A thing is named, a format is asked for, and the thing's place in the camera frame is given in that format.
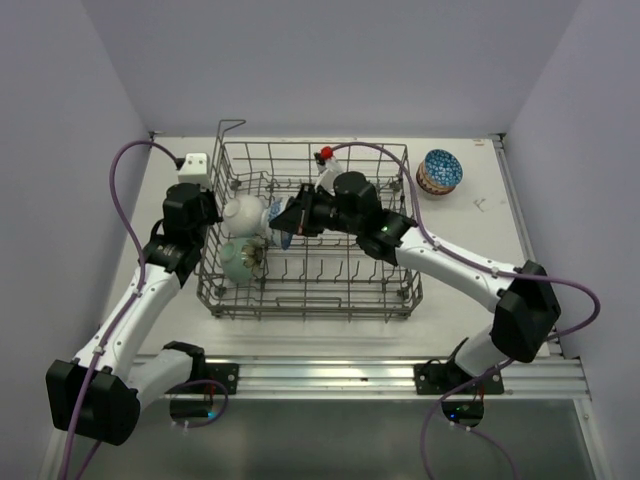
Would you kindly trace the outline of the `white bowl dark stripes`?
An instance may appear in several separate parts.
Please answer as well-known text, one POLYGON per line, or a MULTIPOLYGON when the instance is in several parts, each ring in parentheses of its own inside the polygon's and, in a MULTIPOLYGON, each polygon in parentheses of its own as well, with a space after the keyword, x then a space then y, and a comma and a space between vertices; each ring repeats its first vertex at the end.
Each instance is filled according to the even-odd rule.
POLYGON ((422 167, 417 169, 415 178, 418 186, 425 193, 434 197, 442 197, 450 194, 455 190, 455 186, 443 187, 443 186, 436 185, 435 183, 432 183, 426 171, 422 167))

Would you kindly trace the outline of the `red diamond pattern bowl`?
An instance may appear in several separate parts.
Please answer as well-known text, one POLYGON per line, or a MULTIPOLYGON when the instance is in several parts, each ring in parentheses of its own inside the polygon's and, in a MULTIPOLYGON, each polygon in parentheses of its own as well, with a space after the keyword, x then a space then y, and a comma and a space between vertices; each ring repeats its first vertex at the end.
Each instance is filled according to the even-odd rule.
POLYGON ((423 168, 432 183, 455 188, 463 179, 463 168, 459 160, 449 151, 433 149, 424 159, 423 168))

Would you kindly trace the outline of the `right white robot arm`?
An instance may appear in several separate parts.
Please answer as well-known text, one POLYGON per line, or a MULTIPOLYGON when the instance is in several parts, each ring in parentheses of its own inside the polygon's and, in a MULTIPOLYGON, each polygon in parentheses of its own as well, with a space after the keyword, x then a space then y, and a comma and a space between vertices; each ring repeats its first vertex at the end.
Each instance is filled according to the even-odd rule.
POLYGON ((350 234, 369 257, 426 274, 492 313, 491 326, 462 340, 431 369, 431 378, 457 392, 470 391, 504 362, 532 362, 561 313, 541 265, 494 262, 422 232, 414 219, 383 207, 360 172, 338 175, 331 191, 302 185, 268 225, 304 237, 327 230, 350 234))

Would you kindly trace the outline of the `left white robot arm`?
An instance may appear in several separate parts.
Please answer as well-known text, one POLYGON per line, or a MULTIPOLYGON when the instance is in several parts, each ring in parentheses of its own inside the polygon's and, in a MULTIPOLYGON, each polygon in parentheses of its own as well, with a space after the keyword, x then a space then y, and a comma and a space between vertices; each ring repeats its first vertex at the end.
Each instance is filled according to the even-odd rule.
POLYGON ((46 387, 55 428, 123 444, 156 398, 207 383, 202 348, 171 341, 142 366, 134 359, 159 315, 200 263, 209 226, 221 222, 214 194, 197 184, 171 186, 129 287, 94 337, 70 361, 49 367, 46 387))

